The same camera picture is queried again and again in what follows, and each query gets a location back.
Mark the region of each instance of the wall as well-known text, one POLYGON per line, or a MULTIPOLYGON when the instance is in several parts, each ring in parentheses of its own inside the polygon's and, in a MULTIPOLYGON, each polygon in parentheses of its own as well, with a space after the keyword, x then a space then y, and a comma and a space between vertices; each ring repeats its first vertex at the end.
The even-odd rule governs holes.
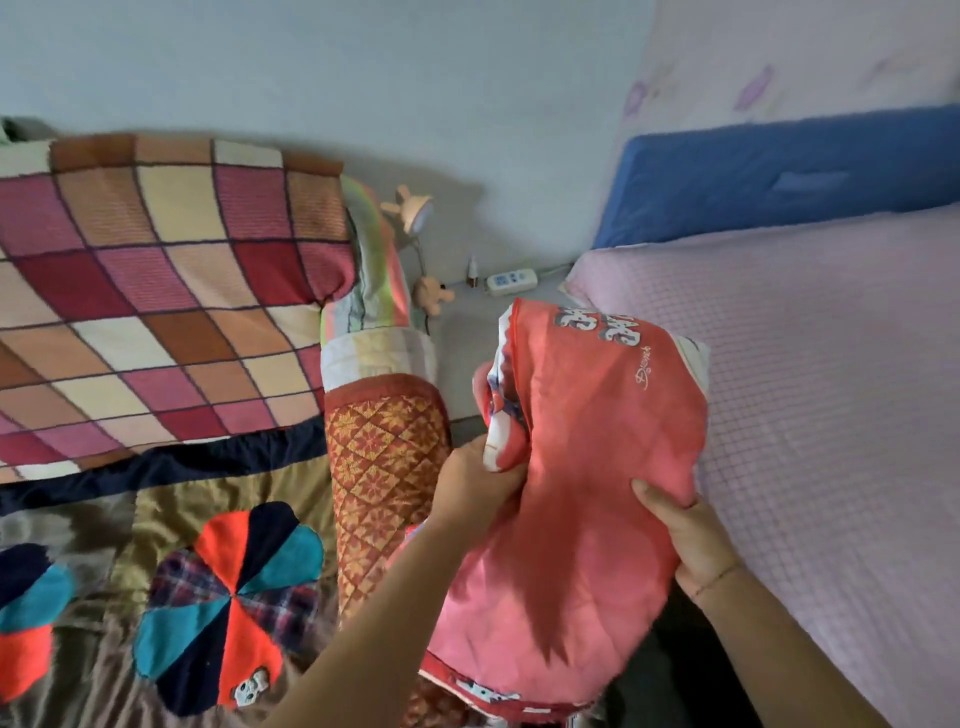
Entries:
POLYGON ((316 146, 436 195, 442 279, 545 267, 589 246, 652 2, 6 0, 0 111, 316 146))
POLYGON ((638 134, 951 102, 958 0, 660 0, 604 201, 638 134))

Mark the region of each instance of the plaid blanket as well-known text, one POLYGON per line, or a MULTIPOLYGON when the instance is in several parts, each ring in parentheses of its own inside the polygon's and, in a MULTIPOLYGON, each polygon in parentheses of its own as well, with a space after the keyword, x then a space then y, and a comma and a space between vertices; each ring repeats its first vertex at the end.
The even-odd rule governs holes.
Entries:
POLYGON ((0 149, 0 484, 322 409, 342 165, 128 133, 0 149))

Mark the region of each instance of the bedding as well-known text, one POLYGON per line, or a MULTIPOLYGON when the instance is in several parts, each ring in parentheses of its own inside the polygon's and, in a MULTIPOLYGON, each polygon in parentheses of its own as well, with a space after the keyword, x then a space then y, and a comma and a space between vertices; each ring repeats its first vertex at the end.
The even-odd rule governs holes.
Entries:
MULTIPOLYGON (((404 381, 404 445, 371 467, 419 464, 368 490, 355 535, 386 555, 390 498, 428 510, 449 447, 436 357, 376 199, 340 171, 131 134, 0 150, 0 724, 258 724, 356 575, 340 415, 380 402, 374 375, 404 381)), ((424 684, 404 724, 463 714, 424 684)))
POLYGON ((566 290, 711 348, 699 485, 895 726, 960 691, 960 206, 593 251, 566 290))
POLYGON ((706 349, 645 321, 523 299, 499 340, 474 380, 484 461, 530 468, 458 571, 421 673, 488 716, 556 723, 600 696, 666 603, 677 554, 630 481, 693 500, 706 349))
POLYGON ((342 168, 129 133, 0 150, 0 483, 318 415, 321 306, 356 279, 342 168))

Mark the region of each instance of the bed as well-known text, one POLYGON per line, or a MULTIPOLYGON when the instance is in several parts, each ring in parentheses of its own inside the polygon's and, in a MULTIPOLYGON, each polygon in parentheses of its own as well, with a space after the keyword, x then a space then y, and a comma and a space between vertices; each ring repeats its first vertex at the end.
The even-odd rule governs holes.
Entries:
POLYGON ((564 284, 710 345, 699 487, 895 726, 955 725, 960 691, 958 131, 947 106, 636 137, 564 284))
POLYGON ((436 369, 340 162, 0 149, 0 725, 259 723, 428 512, 436 369))

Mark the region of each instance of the checkered sheet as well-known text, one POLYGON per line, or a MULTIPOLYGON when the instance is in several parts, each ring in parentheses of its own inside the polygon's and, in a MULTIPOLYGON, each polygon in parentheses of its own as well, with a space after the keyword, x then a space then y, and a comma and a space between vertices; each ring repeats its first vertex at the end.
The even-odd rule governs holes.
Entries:
POLYGON ((0 149, 0 483, 319 414, 342 165, 220 139, 0 149))
POLYGON ((703 491, 898 728, 957 725, 958 230, 960 205, 701 235, 587 253, 565 284, 710 345, 703 491))

